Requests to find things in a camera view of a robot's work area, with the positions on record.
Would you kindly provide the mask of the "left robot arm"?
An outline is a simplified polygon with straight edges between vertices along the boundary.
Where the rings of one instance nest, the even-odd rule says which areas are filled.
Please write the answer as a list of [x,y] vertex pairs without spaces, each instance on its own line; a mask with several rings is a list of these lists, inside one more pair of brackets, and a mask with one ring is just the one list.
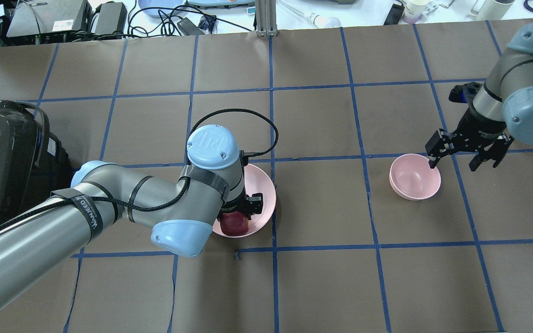
[[188,258],[201,254],[214,223],[228,213],[271,219],[275,186],[226,127],[193,130],[186,149],[175,184],[93,160],[69,188],[0,225],[0,310],[122,218],[151,228],[157,247]]

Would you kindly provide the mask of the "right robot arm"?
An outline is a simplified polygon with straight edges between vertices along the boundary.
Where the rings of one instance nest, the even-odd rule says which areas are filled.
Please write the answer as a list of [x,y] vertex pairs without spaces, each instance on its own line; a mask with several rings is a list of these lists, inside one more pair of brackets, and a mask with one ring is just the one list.
[[533,23],[506,45],[483,83],[455,85],[449,100],[467,105],[454,131],[438,129],[425,145],[430,168],[458,152],[474,153],[471,171],[497,167],[514,141],[533,145]]

